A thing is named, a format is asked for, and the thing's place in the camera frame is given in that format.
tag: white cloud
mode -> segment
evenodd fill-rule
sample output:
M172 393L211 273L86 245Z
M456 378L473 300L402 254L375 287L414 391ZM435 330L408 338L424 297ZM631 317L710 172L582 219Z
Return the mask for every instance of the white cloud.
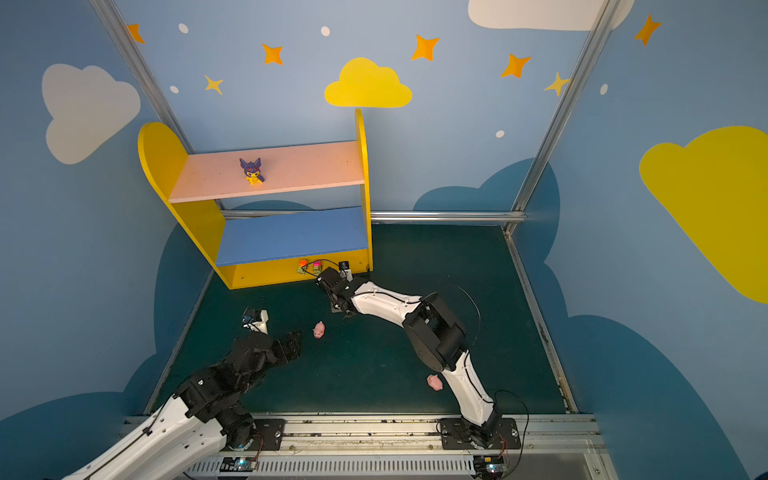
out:
M621 0L611 28L627 17L634 0ZM486 28L591 30L603 0L469 0L470 19Z
M141 109L133 85L90 66L51 65L43 74L43 101L53 121L45 141L63 164L85 160Z

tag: yellow cloud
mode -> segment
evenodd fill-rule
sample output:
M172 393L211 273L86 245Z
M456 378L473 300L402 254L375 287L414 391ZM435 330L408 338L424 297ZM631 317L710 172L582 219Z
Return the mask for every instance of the yellow cloud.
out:
M337 107L402 107L412 96L394 70L379 67L368 58L348 61L339 81L326 87L326 101Z
M720 275L768 303L768 134L723 127L686 147L658 144L640 175Z

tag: blue shelf board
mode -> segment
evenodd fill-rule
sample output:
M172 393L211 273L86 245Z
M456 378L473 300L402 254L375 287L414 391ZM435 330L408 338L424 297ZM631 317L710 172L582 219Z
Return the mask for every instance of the blue shelf board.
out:
M362 207L227 220L217 266L319 257L368 248Z

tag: orange star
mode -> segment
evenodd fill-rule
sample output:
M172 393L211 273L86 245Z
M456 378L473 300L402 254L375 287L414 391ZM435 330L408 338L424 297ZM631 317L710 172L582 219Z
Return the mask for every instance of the orange star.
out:
M144 43L144 39L139 35L139 24L127 25L128 31L131 33L131 37L139 43Z
M282 65L283 61L280 60L280 50L283 50L283 47L267 47L265 44L261 44L262 47L264 47L264 51L266 52L266 58L264 58L264 64L268 63L277 63L278 65Z
M435 44L437 44L438 40L439 38L425 40L424 38L421 38L417 35L416 51L413 52L413 58L411 58L411 60L416 60L417 58L426 58L427 60L432 61L432 49L435 47Z
M509 65L507 65L507 69L502 73L502 78L507 75L514 75L515 77L520 78L520 75L523 74L523 67L530 59L531 57L517 58L514 55L509 55Z
M648 45L648 39L650 36L656 31L657 28L661 26L661 22L654 22L653 19L651 19L650 15L648 15L648 20L645 21L645 25L643 25L643 29L640 30L637 35L634 36L635 40L642 40L643 46Z

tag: dark green floor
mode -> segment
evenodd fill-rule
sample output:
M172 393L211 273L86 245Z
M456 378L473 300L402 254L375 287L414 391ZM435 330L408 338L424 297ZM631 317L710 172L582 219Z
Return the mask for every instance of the dark green floor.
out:
M472 363L489 393L517 393L531 413L564 413L564 405L517 273L498 227L431 225L373 226L370 279L400 293L438 291L468 329L478 331ZM330 312L328 298L314 282L284 283L229 291L214 276L184 339L158 400L164 402L193 371L223 358L248 306L267 308L270 334L301 329L300 359L269 371L243 398L252 412L429 412L458 413L450 388L427 386L432 373L414 353L399 327L372 316L343 319ZM322 320L326 333L315 339ZM504 413L523 413L500 394Z

